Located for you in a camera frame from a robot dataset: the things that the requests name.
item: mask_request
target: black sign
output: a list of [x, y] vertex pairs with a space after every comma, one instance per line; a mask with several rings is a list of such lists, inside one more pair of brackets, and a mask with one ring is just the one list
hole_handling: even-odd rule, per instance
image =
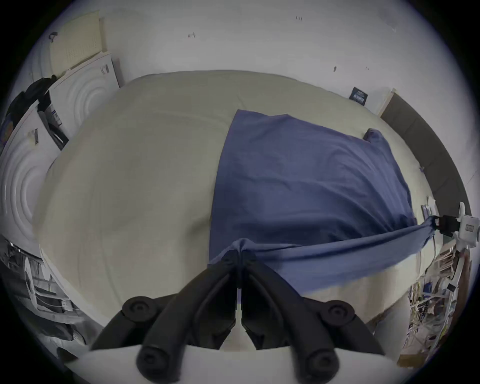
[[359, 104], [365, 105], [365, 102], [367, 101], [367, 96], [368, 95], [365, 92], [362, 92], [358, 88], [353, 87], [353, 91], [349, 99], [354, 100]]

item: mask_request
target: bed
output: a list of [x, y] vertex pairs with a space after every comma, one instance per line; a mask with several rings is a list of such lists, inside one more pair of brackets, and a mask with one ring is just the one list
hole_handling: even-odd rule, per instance
[[[419, 223], [432, 191], [400, 136], [360, 104], [299, 81], [240, 71], [175, 72], [128, 83], [95, 111], [47, 174], [34, 214], [41, 255], [70, 299], [101, 325], [133, 296], [177, 293], [208, 263], [218, 160], [238, 109], [362, 137], [379, 130]], [[310, 292], [367, 322], [395, 303], [441, 247], [374, 276]]]

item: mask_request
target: white wall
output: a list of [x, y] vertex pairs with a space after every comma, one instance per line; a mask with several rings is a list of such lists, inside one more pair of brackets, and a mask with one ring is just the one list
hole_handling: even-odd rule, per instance
[[345, 97], [356, 86], [369, 94], [366, 107], [374, 113], [395, 88], [444, 143], [464, 182], [472, 213], [480, 216], [480, 134], [473, 99], [447, 47], [407, 4], [79, 0], [32, 50], [9, 101], [33, 80], [51, 75], [48, 34], [97, 9], [105, 48], [116, 58], [120, 85], [155, 72], [267, 72]]

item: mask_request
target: blue sheet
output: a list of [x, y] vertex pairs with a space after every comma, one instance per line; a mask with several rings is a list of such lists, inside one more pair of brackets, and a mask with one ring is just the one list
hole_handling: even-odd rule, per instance
[[210, 263], [251, 250], [299, 292], [342, 284], [423, 248], [388, 142], [295, 119], [238, 110], [218, 165]]

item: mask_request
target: black clamp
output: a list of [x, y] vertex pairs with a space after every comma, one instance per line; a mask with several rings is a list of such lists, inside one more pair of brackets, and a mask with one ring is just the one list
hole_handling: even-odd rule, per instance
[[186, 344], [220, 349], [235, 325], [237, 288], [242, 326], [255, 347], [291, 346], [301, 383], [326, 383], [335, 376], [334, 348], [384, 354], [351, 305], [303, 298], [252, 253], [237, 251], [176, 295], [127, 300], [91, 350], [141, 344], [136, 363], [142, 375], [154, 383], [175, 382]]

